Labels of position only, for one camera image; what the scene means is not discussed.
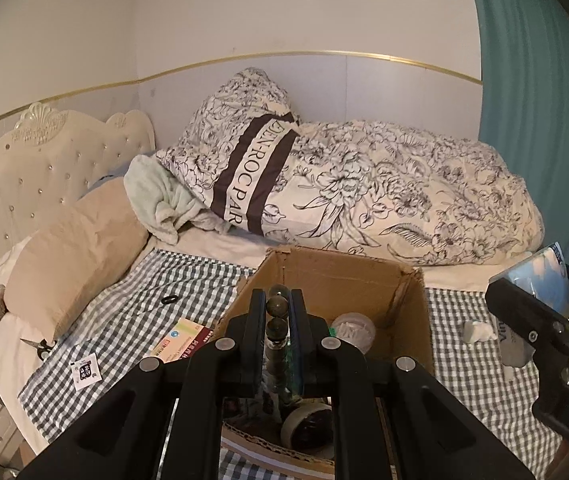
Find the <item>qr code label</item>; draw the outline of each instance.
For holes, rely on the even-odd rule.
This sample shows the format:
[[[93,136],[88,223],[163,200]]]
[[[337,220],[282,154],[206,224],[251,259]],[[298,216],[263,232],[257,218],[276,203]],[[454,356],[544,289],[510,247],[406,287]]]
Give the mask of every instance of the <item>qr code label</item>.
[[[91,363],[87,363],[80,367],[80,381],[91,377]]]

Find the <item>gingham sheet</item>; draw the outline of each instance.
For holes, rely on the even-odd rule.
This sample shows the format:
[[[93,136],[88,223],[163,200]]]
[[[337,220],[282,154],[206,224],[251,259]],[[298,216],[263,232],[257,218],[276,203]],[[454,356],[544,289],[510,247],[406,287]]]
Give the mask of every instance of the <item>gingham sheet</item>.
[[[496,341],[462,342],[465,321],[491,323],[483,293],[427,288],[426,295],[435,376],[541,479],[561,437],[531,413],[538,398],[537,368],[533,363],[516,368],[507,382]]]
[[[123,280],[103,290],[20,391],[36,428],[53,441],[157,345],[180,317],[210,328],[236,294],[248,267],[154,250]],[[165,296],[177,303],[162,305]],[[95,353],[102,381],[76,392],[71,364]]]
[[[103,291],[58,341],[47,361],[30,377],[19,399],[49,441],[84,413],[167,333],[180,316],[213,327],[235,296],[248,267],[200,256],[154,250],[129,275]],[[464,344],[468,319],[489,321],[482,293],[426,289],[435,374],[458,399],[541,478],[559,437],[537,422],[531,405],[538,376],[529,364],[506,383],[494,342]],[[180,300],[162,306],[170,294]],[[76,392],[71,363],[91,353],[103,380]],[[287,477],[220,449],[221,480],[285,480]]]

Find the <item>gold trim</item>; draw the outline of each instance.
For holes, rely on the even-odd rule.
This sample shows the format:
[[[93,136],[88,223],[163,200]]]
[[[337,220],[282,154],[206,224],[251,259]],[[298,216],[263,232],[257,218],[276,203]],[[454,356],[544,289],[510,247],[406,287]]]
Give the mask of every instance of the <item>gold trim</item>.
[[[183,70],[189,70],[191,68],[198,68],[200,66],[206,66],[215,63],[221,63],[225,61],[237,61],[239,59],[250,59],[252,57],[269,57],[269,56],[352,56],[352,57],[369,57],[371,59],[381,59],[384,61],[391,61],[394,63],[403,63],[407,65],[418,66],[420,68],[426,68],[427,70],[433,70],[434,72],[440,72],[442,74],[451,75],[459,79],[464,79],[466,81],[482,85],[482,81],[470,75],[463,74],[462,72],[456,72],[455,70],[449,70],[448,68],[443,68],[441,66],[433,65],[430,63],[424,63],[422,61],[416,61],[414,59],[407,59],[405,57],[388,56],[387,54],[373,54],[371,52],[353,52],[350,50],[290,50],[281,52],[260,52],[258,54],[239,54],[238,56],[227,56],[218,57],[217,59],[210,59],[208,61],[200,61],[197,63],[191,63],[184,66],[179,66],[177,68],[172,68],[170,70],[165,70],[164,72],[159,72],[157,74],[152,74],[139,79],[132,79],[130,81],[120,81],[117,83],[106,83],[103,85],[91,86],[88,88],[81,88],[78,90],[72,90],[71,92],[65,92],[64,94],[57,94],[51,97],[45,97],[40,99],[41,103],[50,103],[52,101],[57,101],[67,97],[73,97],[74,95],[82,94],[84,92],[91,92],[93,90],[103,90],[106,88],[115,88],[117,86],[127,86],[135,85],[139,83],[144,83],[146,81],[151,81],[158,77],[162,77],[168,74],[173,74],[176,72],[182,72]],[[6,119],[7,117],[22,112],[30,107],[32,103],[23,105],[18,108],[14,108],[8,112],[0,115],[0,121]]]

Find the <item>tufted headboard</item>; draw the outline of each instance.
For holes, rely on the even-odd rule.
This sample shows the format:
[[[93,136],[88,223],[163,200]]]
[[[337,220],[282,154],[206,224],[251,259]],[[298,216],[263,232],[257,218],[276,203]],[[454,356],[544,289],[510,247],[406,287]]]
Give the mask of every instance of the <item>tufted headboard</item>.
[[[138,153],[155,148],[145,113],[117,113],[106,123],[34,103],[0,138],[0,257],[79,199],[91,184]]]

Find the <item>packaging box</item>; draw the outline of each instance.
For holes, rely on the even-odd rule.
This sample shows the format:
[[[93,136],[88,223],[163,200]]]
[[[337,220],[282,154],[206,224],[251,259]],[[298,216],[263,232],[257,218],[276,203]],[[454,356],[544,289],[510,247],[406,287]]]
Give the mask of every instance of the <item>packaging box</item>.
[[[254,288],[282,283],[301,288],[309,314],[331,322],[360,312],[376,326],[367,357],[394,360],[407,355],[433,373],[431,330],[422,272],[404,264],[365,256],[283,246],[271,251],[241,284],[236,300],[213,332],[224,335],[229,319],[248,311]],[[333,462],[271,444],[224,425],[222,446],[249,462],[300,479],[333,478]]]

